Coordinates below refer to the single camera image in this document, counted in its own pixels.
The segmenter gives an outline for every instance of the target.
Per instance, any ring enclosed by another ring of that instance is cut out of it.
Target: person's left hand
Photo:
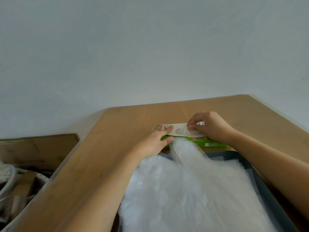
[[[161,137],[168,134],[173,129],[173,126],[169,126],[164,130],[161,129],[162,124],[155,126],[149,134],[131,149],[131,153],[140,158],[140,160],[160,153],[165,146],[174,141],[174,137],[168,137],[161,141]]]

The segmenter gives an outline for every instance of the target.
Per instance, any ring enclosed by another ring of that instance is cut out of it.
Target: clear plastic bag
[[[184,138],[171,154],[134,172],[119,208],[124,232],[275,231],[237,160],[212,161]]]

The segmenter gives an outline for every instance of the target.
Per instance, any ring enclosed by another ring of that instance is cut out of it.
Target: wooden table
[[[156,124],[185,123],[199,111],[216,111],[237,130],[309,163],[309,133],[249,95],[109,108],[16,231],[54,231],[119,153]]]

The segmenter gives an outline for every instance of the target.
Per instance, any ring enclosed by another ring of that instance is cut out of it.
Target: white wall
[[[107,107],[239,93],[309,128],[308,10],[309,0],[0,0],[0,138],[83,136]]]

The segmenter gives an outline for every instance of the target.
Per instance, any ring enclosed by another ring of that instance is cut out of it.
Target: person's right hand
[[[238,133],[216,112],[198,112],[187,123],[188,130],[199,131],[211,140],[230,145],[233,137]]]

